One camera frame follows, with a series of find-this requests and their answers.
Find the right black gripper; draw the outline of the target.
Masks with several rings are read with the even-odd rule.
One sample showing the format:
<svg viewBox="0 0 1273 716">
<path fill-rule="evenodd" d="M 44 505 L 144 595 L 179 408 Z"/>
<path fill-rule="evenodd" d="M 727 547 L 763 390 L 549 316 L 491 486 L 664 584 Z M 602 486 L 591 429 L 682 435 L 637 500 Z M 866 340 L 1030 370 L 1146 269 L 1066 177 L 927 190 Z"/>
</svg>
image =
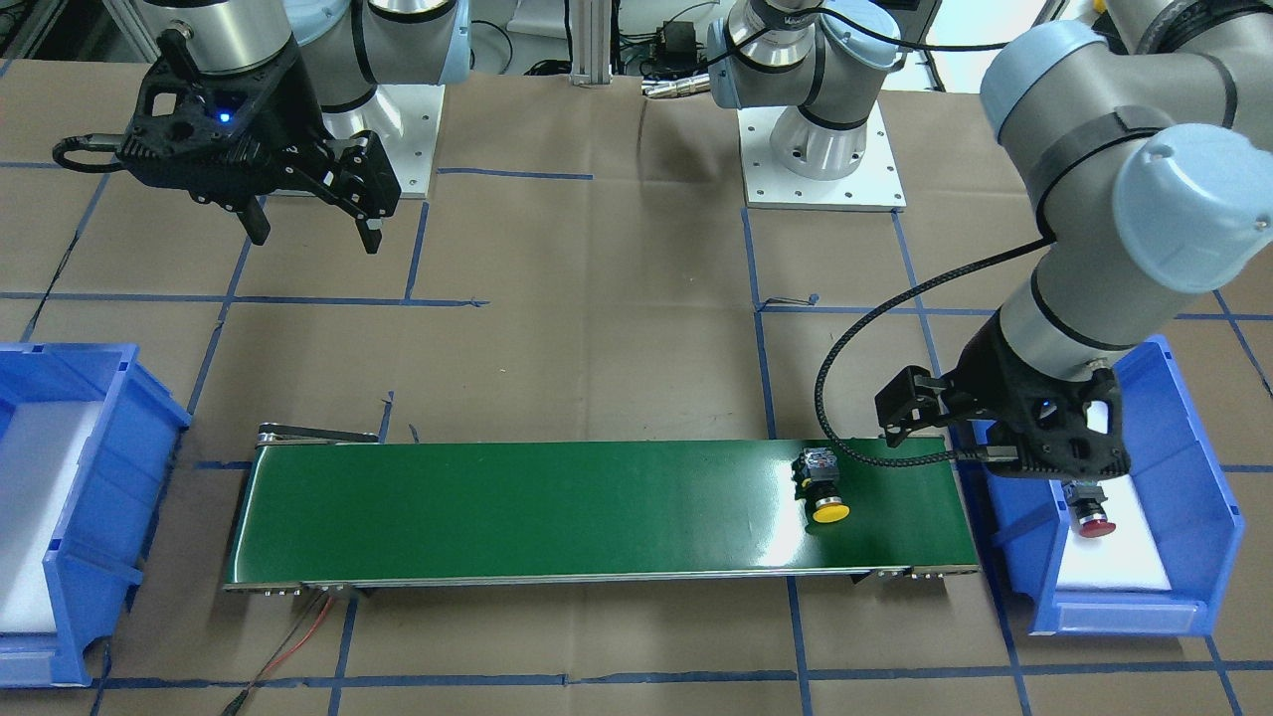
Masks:
<svg viewBox="0 0 1273 716">
<path fill-rule="evenodd" d="M 336 139 L 326 130 L 297 39 L 258 68 L 218 76 L 179 31 L 157 42 L 160 59 L 115 145 L 123 169 L 236 213 L 251 245 L 266 245 L 272 231 L 260 196 L 308 192 L 354 218 L 365 254 L 378 254 L 401 197 L 395 171 L 377 134 Z"/>
</svg>

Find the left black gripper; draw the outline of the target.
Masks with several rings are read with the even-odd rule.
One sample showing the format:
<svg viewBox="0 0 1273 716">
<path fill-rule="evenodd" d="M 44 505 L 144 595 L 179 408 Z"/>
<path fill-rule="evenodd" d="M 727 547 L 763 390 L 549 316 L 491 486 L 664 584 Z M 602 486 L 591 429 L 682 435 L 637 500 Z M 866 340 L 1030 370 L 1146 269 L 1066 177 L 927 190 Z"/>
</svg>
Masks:
<svg viewBox="0 0 1273 716">
<path fill-rule="evenodd" d="M 1100 480 L 1130 471 L 1114 371 L 1102 364 L 1083 382 L 1037 372 L 1006 345 L 995 320 L 975 334 L 955 369 L 936 378 L 908 366 L 878 390 L 875 405 L 892 448 L 920 428 L 990 419 L 978 457 L 998 462 L 1001 476 Z"/>
</svg>

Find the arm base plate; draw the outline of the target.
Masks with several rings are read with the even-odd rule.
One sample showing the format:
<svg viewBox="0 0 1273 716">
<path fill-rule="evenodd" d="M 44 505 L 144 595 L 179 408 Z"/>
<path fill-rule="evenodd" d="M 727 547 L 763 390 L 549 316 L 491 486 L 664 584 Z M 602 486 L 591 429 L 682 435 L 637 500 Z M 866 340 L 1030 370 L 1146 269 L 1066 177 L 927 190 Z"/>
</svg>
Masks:
<svg viewBox="0 0 1273 716">
<path fill-rule="evenodd" d="M 737 110 L 746 205 L 892 211 L 908 206 L 878 103 L 864 124 L 830 130 L 796 107 Z"/>
<path fill-rule="evenodd" d="M 426 199 L 432 192 L 443 96 L 446 87 L 381 85 L 358 107 L 325 113 L 322 122 L 336 139 L 364 130 L 377 134 L 401 197 Z"/>
</svg>

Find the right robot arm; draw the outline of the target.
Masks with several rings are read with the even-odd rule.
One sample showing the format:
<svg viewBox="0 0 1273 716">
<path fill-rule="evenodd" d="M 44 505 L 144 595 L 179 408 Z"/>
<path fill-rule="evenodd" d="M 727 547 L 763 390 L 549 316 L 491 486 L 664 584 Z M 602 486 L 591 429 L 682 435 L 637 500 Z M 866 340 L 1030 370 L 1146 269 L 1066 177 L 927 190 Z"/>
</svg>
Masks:
<svg viewBox="0 0 1273 716">
<path fill-rule="evenodd" d="M 115 167 L 187 192 L 269 240 L 260 199 L 308 194 L 350 217 L 367 254 L 409 177 L 391 161 L 401 118 L 372 118 L 386 87 L 468 76 L 463 1 L 141 1 L 159 56 Z"/>
</svg>

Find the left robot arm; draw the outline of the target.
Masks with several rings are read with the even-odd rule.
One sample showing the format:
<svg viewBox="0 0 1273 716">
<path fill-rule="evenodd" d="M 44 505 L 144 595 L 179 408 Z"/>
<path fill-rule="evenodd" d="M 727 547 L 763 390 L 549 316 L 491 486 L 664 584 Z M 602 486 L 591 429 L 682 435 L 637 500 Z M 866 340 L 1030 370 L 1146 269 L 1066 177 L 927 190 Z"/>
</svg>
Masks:
<svg viewBox="0 0 1273 716">
<path fill-rule="evenodd" d="M 1114 364 L 1197 296 L 1227 285 L 1270 245 L 1270 4 L 1109 1 L 1124 46 L 1081 20 L 998 45 L 981 108 L 1023 182 L 1040 237 L 917 285 L 923 290 L 1043 250 L 1044 257 L 942 377 L 909 367 L 876 397 L 897 446 L 914 431 L 990 419 L 990 445 L 877 457 L 838 436 L 824 381 L 819 426 L 844 456 L 877 468 L 994 462 L 1004 476 L 1100 480 L 1132 470 Z"/>
</svg>

